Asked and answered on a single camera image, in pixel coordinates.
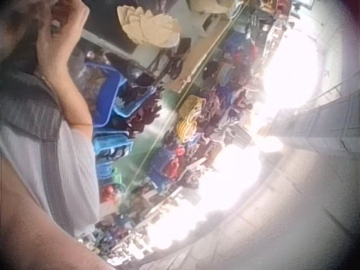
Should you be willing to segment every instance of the yellow line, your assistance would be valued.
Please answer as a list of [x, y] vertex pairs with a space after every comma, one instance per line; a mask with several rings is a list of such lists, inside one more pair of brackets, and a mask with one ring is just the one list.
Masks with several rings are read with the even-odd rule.
[[[231, 21], [231, 24], [229, 25], [228, 29], [223, 33], [223, 36], [221, 38], [219, 38], [219, 40], [217, 41], [217, 43], [214, 45], [213, 49], [211, 49], [211, 52], [208, 53], [208, 55], [206, 56], [206, 58], [203, 60], [201, 66], [203, 67], [203, 63], [206, 63], [208, 61], [208, 59], [210, 58], [210, 56], [214, 53], [215, 49], [218, 47], [219, 43], [224, 39], [225, 35], [227, 34], [228, 30], [230, 29], [230, 27], [232, 27], [232, 25], [235, 23], [235, 21], [240, 17], [240, 15], [242, 14], [242, 12], [244, 11], [245, 7], [249, 4], [250, 0], [248, 0], [246, 3], [243, 4], [243, 6], [241, 7], [241, 10], [239, 12], [239, 14], [236, 16], [236, 18], [234, 18]], [[157, 142], [159, 141], [159, 138], [161, 137], [162, 133], [165, 131], [165, 128], [168, 127], [168, 124], [170, 122], [170, 120], [172, 119], [172, 117], [174, 116], [175, 113], [177, 113], [177, 109], [179, 108], [181, 102], [184, 100], [186, 94], [189, 92], [190, 88], [192, 87], [195, 79], [199, 76], [199, 74], [201, 73], [201, 71], [203, 70], [203, 68], [199, 68], [196, 73], [194, 74], [195, 76], [192, 76], [192, 80], [189, 83], [188, 87], [186, 87], [186, 90], [184, 91], [182, 97], [180, 98], [180, 100], [178, 101], [178, 103], [176, 104], [174, 110], [172, 111], [172, 113], [170, 114], [170, 116], [167, 118], [165, 125], [163, 126], [163, 128], [160, 130], [159, 134], [157, 135], [156, 139], [154, 140], [153, 144], [151, 145], [149, 151], [147, 152], [147, 154], [145, 155], [144, 159], [142, 160], [142, 163], [140, 164], [139, 168], [137, 169], [133, 179], [130, 181], [127, 190], [129, 191], [129, 187], [133, 184], [134, 180], [136, 179], [136, 176], [139, 175], [142, 167], [145, 164], [145, 161], [147, 160], [147, 158], [149, 157], [150, 152], [154, 149], [155, 145], [157, 144]]]

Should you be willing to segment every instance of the shirt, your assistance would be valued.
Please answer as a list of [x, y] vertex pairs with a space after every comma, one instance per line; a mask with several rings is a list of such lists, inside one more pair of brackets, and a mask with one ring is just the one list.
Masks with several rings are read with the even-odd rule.
[[[0, 150], [37, 204], [52, 218], [44, 191], [41, 143], [0, 123]], [[91, 233], [99, 219], [100, 199], [92, 142], [66, 121], [60, 127], [58, 162], [62, 189], [75, 236]]]

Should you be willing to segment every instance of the person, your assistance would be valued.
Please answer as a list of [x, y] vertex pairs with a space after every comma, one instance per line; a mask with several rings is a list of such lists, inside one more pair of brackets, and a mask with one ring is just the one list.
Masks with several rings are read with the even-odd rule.
[[[92, 119], [67, 69], [89, 8], [81, 0], [59, 0], [52, 10], [49, 1], [34, 2], [41, 75], [1, 71], [0, 262], [4, 269], [112, 269], [74, 238], [91, 231], [99, 214]], [[51, 12], [61, 23], [56, 35]]]

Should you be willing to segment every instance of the hand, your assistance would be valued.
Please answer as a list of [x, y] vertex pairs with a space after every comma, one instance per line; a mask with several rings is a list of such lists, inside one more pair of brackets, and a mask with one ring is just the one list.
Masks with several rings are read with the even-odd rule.
[[53, 11], [53, 18], [60, 21], [60, 30], [51, 33], [52, 14], [47, 1], [37, 6], [39, 32], [37, 55], [42, 75], [50, 84], [69, 76], [68, 60], [80, 40], [89, 15], [89, 8], [81, 0], [59, 0]]

